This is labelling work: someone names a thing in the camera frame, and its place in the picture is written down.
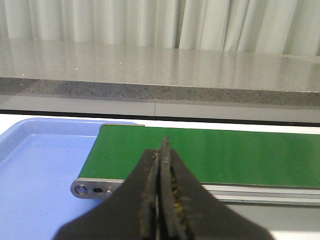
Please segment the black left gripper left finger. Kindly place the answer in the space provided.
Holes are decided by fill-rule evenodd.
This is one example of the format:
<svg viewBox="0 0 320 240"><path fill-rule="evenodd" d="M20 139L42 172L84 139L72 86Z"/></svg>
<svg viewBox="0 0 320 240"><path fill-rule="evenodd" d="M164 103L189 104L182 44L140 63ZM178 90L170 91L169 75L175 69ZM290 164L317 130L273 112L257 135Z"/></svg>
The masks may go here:
<svg viewBox="0 0 320 240"><path fill-rule="evenodd" d="M159 154L147 149L120 187L84 215L63 225L55 240L155 240Z"/></svg>

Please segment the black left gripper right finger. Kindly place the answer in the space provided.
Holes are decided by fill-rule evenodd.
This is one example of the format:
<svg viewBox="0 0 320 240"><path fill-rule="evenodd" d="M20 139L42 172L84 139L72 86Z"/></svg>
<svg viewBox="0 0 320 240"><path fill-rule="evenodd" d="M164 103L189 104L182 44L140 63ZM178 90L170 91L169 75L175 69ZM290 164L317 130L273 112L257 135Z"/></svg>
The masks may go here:
<svg viewBox="0 0 320 240"><path fill-rule="evenodd" d="M159 150L159 203L166 238L173 240L271 240L264 227L227 207L208 192L162 140Z"/></svg>

